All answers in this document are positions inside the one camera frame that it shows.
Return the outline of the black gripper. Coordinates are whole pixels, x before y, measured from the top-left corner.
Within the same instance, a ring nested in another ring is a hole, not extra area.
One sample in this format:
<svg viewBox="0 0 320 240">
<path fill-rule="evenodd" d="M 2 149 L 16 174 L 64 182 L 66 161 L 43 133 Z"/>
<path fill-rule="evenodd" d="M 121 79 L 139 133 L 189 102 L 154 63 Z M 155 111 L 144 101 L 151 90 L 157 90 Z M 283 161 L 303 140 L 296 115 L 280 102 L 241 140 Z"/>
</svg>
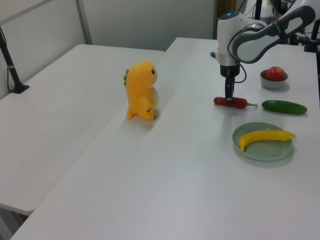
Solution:
<svg viewBox="0 0 320 240">
<path fill-rule="evenodd" d="M 225 77 L 225 98 L 228 105 L 232 104 L 232 98 L 234 97 L 235 91 L 235 84 L 236 79 L 235 77 L 240 74 L 240 64 L 232 65 L 232 66 L 225 66 L 220 65 L 220 74 Z"/>
</svg>

